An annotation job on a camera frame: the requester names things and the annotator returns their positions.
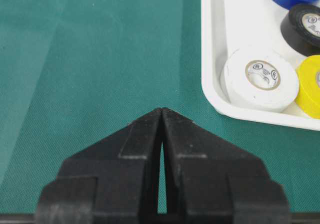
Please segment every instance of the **label on tape core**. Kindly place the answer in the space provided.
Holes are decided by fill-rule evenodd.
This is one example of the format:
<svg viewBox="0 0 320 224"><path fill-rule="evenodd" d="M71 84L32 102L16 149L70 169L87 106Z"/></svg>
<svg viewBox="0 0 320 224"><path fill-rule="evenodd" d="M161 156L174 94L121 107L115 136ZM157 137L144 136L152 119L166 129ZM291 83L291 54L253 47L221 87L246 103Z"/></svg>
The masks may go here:
<svg viewBox="0 0 320 224"><path fill-rule="evenodd" d="M245 75L249 82L262 90L274 90L280 84L277 69L263 60L253 60L245 68Z"/></svg>
<svg viewBox="0 0 320 224"><path fill-rule="evenodd" d="M316 80L316 83L318 84L318 86L320 88L320 71L317 72L317 74L315 76L315 80Z"/></svg>
<svg viewBox="0 0 320 224"><path fill-rule="evenodd" d="M320 38L320 16L316 14L305 14L302 17L302 24L314 36Z"/></svg>

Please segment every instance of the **white plastic tray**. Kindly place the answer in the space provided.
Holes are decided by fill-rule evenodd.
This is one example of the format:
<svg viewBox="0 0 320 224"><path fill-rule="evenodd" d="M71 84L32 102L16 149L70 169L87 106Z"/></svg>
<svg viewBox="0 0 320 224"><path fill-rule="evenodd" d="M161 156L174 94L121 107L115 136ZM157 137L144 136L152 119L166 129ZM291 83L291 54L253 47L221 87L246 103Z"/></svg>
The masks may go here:
<svg viewBox="0 0 320 224"><path fill-rule="evenodd" d="M270 46L294 68L305 56L283 39L280 24L288 10L272 0L201 0L201 83L213 107L232 118L320 131L320 120L307 116L293 102L283 113L232 105L220 87L220 73L236 49L245 45Z"/></svg>

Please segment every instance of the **green fabric surface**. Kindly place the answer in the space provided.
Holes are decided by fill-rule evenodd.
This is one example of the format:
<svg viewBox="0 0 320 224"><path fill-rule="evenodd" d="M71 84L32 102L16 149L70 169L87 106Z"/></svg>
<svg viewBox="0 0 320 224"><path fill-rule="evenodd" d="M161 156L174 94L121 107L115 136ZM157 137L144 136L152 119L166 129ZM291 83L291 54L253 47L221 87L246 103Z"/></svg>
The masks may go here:
<svg viewBox="0 0 320 224"><path fill-rule="evenodd" d="M320 132L231 119L206 100L200 7L0 0L0 212L33 212L65 158L164 106L261 157L292 210L320 211Z"/></svg>

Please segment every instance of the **yellow tape roll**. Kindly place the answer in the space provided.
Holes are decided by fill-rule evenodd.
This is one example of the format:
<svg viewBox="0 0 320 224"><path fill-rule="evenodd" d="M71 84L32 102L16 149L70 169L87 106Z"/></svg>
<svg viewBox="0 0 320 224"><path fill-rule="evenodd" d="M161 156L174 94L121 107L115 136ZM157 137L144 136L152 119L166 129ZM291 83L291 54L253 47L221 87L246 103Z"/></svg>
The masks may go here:
<svg viewBox="0 0 320 224"><path fill-rule="evenodd" d="M300 90L295 102L306 114L320 119L320 55L307 58L296 72Z"/></svg>

